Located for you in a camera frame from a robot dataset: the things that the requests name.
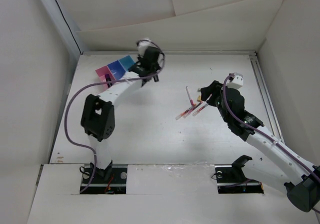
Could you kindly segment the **white marker pink cap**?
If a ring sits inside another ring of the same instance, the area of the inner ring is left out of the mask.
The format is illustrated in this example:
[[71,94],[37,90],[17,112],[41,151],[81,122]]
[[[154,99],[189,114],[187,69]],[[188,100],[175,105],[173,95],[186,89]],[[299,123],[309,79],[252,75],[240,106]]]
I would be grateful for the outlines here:
[[191,98],[191,95],[190,95],[188,86],[186,86],[185,89],[186,89],[187,96],[188,96],[188,99],[189,99],[189,101],[190,101],[190,104],[191,104],[191,106],[193,106],[193,105],[194,105],[194,102],[193,102],[193,100],[192,100],[192,98]]

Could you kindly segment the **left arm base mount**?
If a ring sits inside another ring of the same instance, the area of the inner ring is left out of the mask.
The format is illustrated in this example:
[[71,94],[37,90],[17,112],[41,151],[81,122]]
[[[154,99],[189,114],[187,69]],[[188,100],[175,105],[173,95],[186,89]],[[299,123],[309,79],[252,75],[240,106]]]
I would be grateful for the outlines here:
[[127,192],[128,165],[114,165],[113,162],[105,169],[96,168],[93,174],[93,163],[80,166],[82,174],[80,194],[87,195],[124,195]]

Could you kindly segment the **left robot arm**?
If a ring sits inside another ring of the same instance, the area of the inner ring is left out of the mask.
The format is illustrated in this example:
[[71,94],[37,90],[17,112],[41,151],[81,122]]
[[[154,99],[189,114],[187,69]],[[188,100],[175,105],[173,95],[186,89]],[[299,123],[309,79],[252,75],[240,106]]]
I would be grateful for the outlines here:
[[116,127],[115,109],[121,102],[142,88],[147,82],[159,81],[164,57],[161,49],[143,41],[138,46],[137,60],[126,56],[107,65],[108,77],[105,91],[98,95],[90,94],[84,102],[80,125],[93,149],[90,163],[90,176],[93,180],[108,182],[112,177],[113,161],[104,140],[109,138]]

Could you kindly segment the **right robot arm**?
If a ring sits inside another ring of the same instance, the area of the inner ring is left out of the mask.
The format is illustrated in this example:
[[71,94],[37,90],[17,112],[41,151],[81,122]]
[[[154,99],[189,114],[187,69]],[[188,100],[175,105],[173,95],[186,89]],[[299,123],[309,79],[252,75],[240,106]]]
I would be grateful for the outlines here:
[[320,168],[300,157],[263,122],[245,110],[245,99],[235,80],[213,81],[200,88],[200,98],[218,109],[229,130],[247,144],[258,149],[257,158],[241,155],[230,164],[228,175],[239,184],[248,180],[262,182],[282,193],[303,212],[320,211]]

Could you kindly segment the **purple cap black highlighter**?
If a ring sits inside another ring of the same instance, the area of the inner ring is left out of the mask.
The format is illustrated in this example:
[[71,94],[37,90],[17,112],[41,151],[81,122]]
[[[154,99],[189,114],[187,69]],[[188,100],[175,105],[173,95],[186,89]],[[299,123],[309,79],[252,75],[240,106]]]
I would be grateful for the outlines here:
[[105,81],[107,82],[108,88],[110,88],[113,85],[112,84],[112,79],[111,79],[109,74],[105,74]]

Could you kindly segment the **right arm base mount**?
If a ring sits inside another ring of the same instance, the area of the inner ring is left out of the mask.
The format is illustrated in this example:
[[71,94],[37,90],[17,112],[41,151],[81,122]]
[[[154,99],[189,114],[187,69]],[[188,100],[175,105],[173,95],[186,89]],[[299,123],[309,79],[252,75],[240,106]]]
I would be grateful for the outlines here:
[[245,177],[242,168],[252,158],[242,155],[232,164],[217,164],[211,179],[216,181],[219,194],[264,194],[261,182]]

